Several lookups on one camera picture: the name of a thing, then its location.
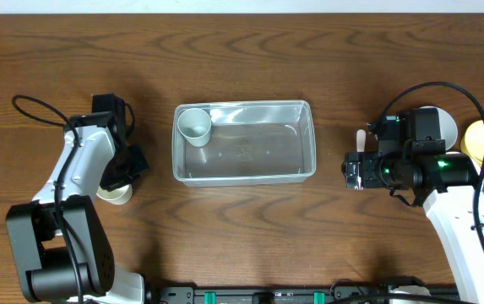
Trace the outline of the white plastic cup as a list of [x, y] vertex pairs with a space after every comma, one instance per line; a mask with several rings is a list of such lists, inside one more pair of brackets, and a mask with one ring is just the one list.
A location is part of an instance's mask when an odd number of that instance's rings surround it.
[[112, 191], [107, 191], [99, 187], [97, 190], [97, 196], [111, 204], [123, 205], [133, 196], [133, 187], [131, 184], [128, 184]]

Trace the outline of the grey plastic bowl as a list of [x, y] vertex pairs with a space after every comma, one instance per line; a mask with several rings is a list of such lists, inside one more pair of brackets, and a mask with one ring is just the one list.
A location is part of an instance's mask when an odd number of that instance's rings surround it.
[[416, 109], [416, 139], [438, 141], [443, 153], [449, 152], [458, 138], [458, 127], [452, 116], [436, 106]]

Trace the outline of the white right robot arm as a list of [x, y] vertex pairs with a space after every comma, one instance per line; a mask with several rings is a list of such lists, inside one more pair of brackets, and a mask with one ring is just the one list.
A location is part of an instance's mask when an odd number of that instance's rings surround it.
[[351, 189], [385, 188], [395, 198], [412, 190], [410, 205], [423, 208], [437, 232], [460, 299], [484, 303], [484, 195], [469, 156], [351, 152], [341, 170]]

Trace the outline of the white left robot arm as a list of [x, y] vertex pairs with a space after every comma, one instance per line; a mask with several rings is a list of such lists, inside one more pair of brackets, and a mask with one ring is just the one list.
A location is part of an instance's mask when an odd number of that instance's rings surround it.
[[45, 186], [12, 206], [6, 226], [24, 298], [29, 302], [143, 303], [144, 279], [115, 265], [94, 202], [99, 190], [122, 189], [146, 163], [127, 144], [123, 112], [71, 117], [63, 152]]

